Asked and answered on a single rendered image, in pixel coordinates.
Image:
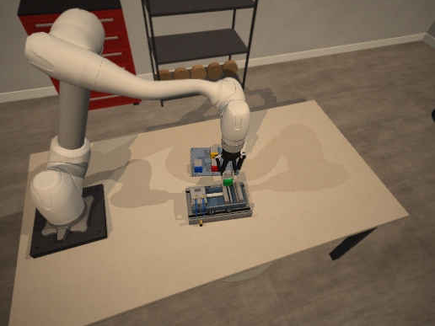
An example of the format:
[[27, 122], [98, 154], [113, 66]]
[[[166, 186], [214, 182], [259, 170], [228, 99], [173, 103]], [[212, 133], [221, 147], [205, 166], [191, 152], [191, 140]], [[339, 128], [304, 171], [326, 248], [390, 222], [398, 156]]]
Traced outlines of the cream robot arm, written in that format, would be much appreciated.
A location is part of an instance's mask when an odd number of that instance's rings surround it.
[[91, 156], [85, 137], [91, 90], [143, 100], [201, 94], [220, 111], [221, 145], [226, 152], [241, 151], [250, 128], [250, 108], [236, 79], [143, 79], [102, 57], [104, 42], [105, 30], [99, 19], [73, 8], [56, 19], [50, 33], [34, 33], [25, 44], [25, 59], [60, 80], [58, 138], [51, 140], [46, 168], [30, 183], [30, 198], [47, 220], [41, 234], [57, 234], [60, 243], [69, 232], [88, 231], [94, 202], [93, 196], [82, 197]]

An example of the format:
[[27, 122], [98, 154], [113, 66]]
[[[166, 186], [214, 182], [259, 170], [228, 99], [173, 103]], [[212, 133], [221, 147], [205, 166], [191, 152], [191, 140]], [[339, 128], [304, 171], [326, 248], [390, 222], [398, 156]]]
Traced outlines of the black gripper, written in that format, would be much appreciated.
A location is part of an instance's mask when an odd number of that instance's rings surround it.
[[[237, 162], [237, 166], [236, 166], [236, 159], [238, 157], [239, 157], [239, 161]], [[220, 168], [220, 160], [221, 160], [221, 158], [223, 159], [223, 164], [222, 164], [222, 166]], [[232, 174], [232, 178], [234, 179], [234, 175], [237, 172], [236, 170], [240, 170], [241, 169], [242, 163], [243, 163], [245, 158], [246, 158], [245, 152], [241, 153], [239, 151], [239, 152], [231, 153], [231, 152], [226, 152], [224, 149], [222, 150], [221, 155], [215, 155], [215, 159], [217, 161], [217, 171], [221, 172], [222, 181], [224, 180], [224, 174], [225, 174], [224, 171], [225, 171], [225, 169], [227, 167], [228, 162], [229, 161], [233, 162], [233, 167], [232, 167], [231, 174]]]

